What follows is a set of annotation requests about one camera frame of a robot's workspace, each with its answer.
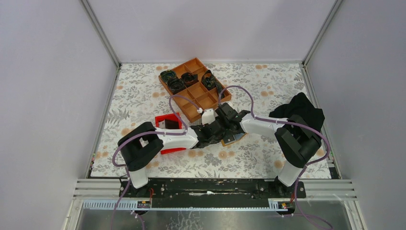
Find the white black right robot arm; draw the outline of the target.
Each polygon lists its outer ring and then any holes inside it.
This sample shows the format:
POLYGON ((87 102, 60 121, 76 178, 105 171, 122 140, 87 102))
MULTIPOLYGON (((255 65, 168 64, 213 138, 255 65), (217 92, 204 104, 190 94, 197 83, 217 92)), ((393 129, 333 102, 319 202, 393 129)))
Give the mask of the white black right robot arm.
POLYGON ((298 115, 289 119, 253 116, 247 110, 238 113, 228 103, 220 105, 215 112, 226 128, 225 138, 248 133, 274 138, 278 142, 286 158, 274 185, 275 193, 281 197, 293 192, 293 184, 322 145, 322 138, 298 115))

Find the dark brown credit card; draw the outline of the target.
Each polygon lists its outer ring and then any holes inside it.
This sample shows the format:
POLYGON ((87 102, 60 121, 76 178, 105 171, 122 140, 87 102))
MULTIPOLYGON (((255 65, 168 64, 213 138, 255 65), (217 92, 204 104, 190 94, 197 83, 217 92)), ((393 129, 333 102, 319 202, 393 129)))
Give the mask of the dark brown credit card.
POLYGON ((164 120, 165 129, 180 129, 180 125, 178 121, 165 119, 164 120))

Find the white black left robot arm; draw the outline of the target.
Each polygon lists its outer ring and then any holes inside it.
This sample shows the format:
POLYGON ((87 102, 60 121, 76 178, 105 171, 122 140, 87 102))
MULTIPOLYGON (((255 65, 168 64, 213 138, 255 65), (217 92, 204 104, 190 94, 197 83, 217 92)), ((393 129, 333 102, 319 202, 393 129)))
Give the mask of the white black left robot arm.
POLYGON ((117 143, 131 180, 130 191, 137 197, 147 194, 146 166, 162 150, 203 149, 219 143, 229 133, 230 130, 217 118, 210 124, 193 125, 187 129, 161 129, 151 122, 142 123, 117 143))

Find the yellow leather card holder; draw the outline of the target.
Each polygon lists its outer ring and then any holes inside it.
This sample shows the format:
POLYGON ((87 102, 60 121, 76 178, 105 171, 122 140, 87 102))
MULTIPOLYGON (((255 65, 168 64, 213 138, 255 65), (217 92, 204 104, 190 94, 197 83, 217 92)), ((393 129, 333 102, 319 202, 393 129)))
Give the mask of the yellow leather card holder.
POLYGON ((229 146, 229 145, 239 142, 245 136, 246 136, 246 133, 225 135, 224 138, 220 141, 220 143, 222 144, 223 147, 229 146))

